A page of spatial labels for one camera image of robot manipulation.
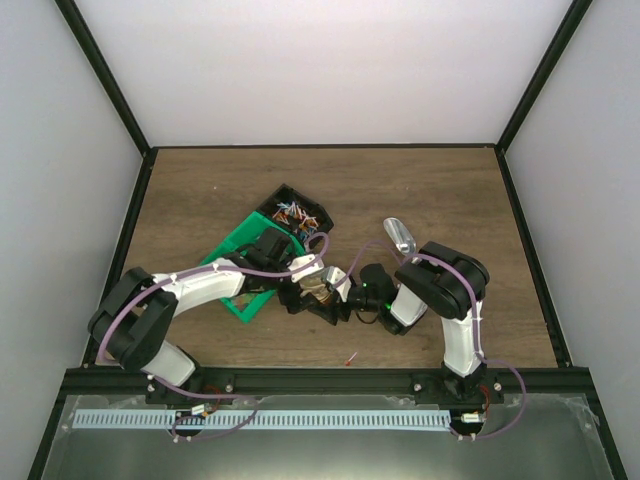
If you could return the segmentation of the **gold jar lid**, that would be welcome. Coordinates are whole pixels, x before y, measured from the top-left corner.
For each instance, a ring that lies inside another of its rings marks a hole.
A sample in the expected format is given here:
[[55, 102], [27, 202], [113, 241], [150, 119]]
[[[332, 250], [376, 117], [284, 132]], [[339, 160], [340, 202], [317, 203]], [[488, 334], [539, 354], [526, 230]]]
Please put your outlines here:
[[323, 299], [331, 294], [321, 271], [302, 277], [298, 285], [302, 296], [312, 295], [317, 299]]

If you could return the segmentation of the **black bin candies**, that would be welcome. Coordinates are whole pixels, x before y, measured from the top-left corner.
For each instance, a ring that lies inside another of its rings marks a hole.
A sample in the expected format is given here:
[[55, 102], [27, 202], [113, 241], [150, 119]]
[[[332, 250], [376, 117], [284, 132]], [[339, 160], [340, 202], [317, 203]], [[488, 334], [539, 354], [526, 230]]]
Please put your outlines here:
[[264, 200], [257, 212], [301, 242], [315, 233], [328, 233], [334, 227], [322, 205], [287, 184], [282, 184]]

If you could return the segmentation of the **green bin gummy candies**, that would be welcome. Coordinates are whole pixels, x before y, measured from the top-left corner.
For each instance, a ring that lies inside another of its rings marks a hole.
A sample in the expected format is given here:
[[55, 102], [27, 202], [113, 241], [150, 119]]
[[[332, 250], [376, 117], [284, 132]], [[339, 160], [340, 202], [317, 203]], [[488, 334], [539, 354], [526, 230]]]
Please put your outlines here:
[[275, 291], [248, 292], [220, 302], [241, 322], [249, 323], [275, 295]]

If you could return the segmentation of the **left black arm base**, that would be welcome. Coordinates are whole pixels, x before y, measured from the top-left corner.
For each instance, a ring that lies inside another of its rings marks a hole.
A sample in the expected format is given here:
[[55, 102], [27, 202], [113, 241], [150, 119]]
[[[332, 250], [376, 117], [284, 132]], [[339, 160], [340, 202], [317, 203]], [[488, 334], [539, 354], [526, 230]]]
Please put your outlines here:
[[197, 370], [188, 380], [178, 387], [168, 387], [155, 377], [148, 375], [146, 401], [149, 404], [194, 406], [206, 402], [229, 404], [234, 394], [220, 389], [210, 382], [204, 370]]

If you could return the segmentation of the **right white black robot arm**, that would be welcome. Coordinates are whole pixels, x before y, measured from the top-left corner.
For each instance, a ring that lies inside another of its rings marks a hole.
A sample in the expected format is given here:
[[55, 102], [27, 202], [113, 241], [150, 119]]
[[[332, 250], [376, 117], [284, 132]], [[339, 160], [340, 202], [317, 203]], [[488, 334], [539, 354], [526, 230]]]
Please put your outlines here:
[[363, 267], [358, 282], [336, 267], [314, 273], [319, 291], [309, 310], [332, 324], [371, 313], [372, 322], [393, 335], [436, 313], [444, 338], [443, 388], [451, 400], [465, 403], [479, 392], [486, 370], [480, 323], [489, 280], [476, 259], [429, 242], [407, 253], [393, 275], [379, 263]]

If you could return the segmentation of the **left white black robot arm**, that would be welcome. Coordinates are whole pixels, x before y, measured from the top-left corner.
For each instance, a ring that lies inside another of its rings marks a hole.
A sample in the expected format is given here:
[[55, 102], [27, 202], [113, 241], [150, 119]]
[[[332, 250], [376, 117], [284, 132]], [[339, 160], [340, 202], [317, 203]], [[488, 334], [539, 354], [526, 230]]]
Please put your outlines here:
[[199, 267], [156, 275], [141, 267], [130, 269], [89, 322], [97, 359], [164, 381], [181, 403], [196, 402], [205, 381], [196, 373], [196, 361], [166, 340], [172, 321], [206, 303], [276, 288], [286, 280], [296, 283], [323, 268], [319, 254], [286, 259], [290, 246], [287, 234], [268, 228], [255, 243]]

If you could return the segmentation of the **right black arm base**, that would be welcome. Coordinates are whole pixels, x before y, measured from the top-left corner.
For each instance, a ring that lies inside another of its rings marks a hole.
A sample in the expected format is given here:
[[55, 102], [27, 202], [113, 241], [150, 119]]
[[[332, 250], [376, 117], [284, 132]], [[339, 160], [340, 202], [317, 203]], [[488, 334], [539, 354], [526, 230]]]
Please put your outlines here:
[[494, 389], [497, 377], [481, 366], [467, 377], [460, 377], [449, 369], [429, 369], [412, 374], [411, 391], [418, 403], [437, 404], [442, 408], [479, 406], [486, 401], [503, 404], [504, 396]]

